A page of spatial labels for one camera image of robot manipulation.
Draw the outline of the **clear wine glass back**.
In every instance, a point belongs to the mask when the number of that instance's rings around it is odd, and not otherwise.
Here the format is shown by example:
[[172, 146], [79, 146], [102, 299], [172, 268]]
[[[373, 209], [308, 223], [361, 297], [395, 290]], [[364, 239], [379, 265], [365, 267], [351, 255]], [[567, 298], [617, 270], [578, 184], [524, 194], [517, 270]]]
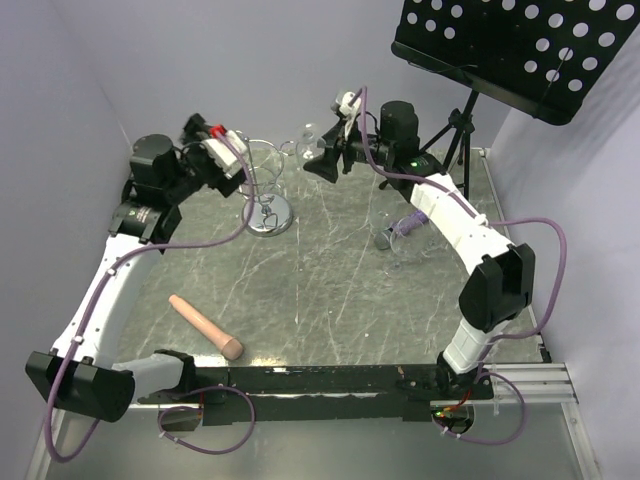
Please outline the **clear wine glass back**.
[[301, 127], [295, 147], [299, 168], [323, 153], [323, 149], [318, 146], [318, 139], [319, 130], [315, 123], [306, 123]]

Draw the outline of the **clear wine glass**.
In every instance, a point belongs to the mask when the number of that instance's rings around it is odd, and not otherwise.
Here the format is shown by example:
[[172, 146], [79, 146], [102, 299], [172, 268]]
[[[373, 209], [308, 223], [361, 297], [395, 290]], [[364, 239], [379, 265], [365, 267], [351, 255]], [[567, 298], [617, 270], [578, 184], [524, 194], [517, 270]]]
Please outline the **clear wine glass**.
[[425, 262], [430, 256], [428, 246], [429, 235], [425, 226], [420, 226], [407, 236], [393, 235], [391, 239], [393, 256], [388, 264], [390, 271], [396, 273], [406, 267]]
[[397, 221], [399, 210], [391, 207], [374, 206], [369, 213], [369, 228], [376, 235], [392, 227]]
[[315, 123], [306, 123], [301, 127], [295, 147], [299, 168], [323, 153], [323, 149], [318, 146], [318, 139], [319, 130]]

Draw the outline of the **clear wine glass front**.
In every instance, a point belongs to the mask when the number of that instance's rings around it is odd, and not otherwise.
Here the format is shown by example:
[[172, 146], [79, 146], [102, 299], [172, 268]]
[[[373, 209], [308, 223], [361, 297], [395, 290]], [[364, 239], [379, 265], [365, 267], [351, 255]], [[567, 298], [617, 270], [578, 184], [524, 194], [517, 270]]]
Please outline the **clear wine glass front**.
[[392, 227], [397, 221], [399, 210], [391, 207], [374, 206], [369, 213], [369, 228], [376, 235]]

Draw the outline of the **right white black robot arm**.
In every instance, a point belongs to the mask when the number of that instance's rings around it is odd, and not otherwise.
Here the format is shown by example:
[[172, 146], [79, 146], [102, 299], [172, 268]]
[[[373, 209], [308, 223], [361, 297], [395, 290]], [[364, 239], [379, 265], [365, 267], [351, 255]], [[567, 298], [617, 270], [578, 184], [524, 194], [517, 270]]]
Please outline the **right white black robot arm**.
[[421, 150], [412, 104], [389, 101], [373, 133], [363, 98], [347, 92], [332, 110], [337, 123], [319, 143], [322, 154], [303, 168], [334, 183], [356, 163], [369, 164], [426, 216], [459, 256], [469, 277], [459, 297], [459, 326], [437, 358], [436, 385], [448, 398], [467, 391], [491, 340], [531, 303], [535, 254], [492, 228], [458, 189], [446, 167]]

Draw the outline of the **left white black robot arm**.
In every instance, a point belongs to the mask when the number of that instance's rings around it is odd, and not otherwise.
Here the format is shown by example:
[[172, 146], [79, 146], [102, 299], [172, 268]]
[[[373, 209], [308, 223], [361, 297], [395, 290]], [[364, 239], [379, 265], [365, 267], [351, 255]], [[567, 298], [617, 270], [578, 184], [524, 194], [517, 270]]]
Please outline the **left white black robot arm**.
[[81, 305], [51, 349], [32, 352], [25, 367], [49, 411], [115, 422], [141, 398], [163, 391], [184, 402], [197, 390], [192, 356], [161, 349], [118, 363], [118, 345], [142, 284], [174, 246], [180, 204], [204, 186], [225, 197], [237, 191], [247, 179], [247, 145], [237, 132], [194, 114], [178, 143], [163, 134], [138, 139], [129, 166], [103, 258]]

